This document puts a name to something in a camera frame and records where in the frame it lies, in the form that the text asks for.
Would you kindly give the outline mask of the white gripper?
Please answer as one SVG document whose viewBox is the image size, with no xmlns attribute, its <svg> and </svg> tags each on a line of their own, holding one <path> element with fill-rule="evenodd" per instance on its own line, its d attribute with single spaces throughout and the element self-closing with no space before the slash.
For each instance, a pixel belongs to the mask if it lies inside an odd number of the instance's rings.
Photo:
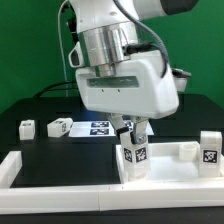
<svg viewBox="0 0 224 224">
<path fill-rule="evenodd" d="M 109 121 L 117 136 L 125 130 L 122 115 L 132 116 L 132 143 L 143 144 L 147 118 L 173 114 L 179 105 L 171 68 L 167 66 L 161 77 L 163 68 L 162 56 L 154 50 L 132 54 L 130 60 L 118 63 L 116 76 L 97 77 L 91 68 L 78 69 L 76 81 L 88 110 L 111 113 Z"/>
</svg>

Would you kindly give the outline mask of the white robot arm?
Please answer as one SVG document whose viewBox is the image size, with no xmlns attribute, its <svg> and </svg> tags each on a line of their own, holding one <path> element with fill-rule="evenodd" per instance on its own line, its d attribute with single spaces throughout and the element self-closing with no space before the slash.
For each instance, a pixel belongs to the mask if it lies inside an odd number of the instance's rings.
<svg viewBox="0 0 224 224">
<path fill-rule="evenodd" d="M 145 143 L 148 120 L 175 113 L 191 77 L 170 66 L 164 43 L 141 21 L 188 12 L 198 1 L 69 0 L 78 39 L 70 64 L 82 101 L 108 115 L 123 143 Z"/>
</svg>

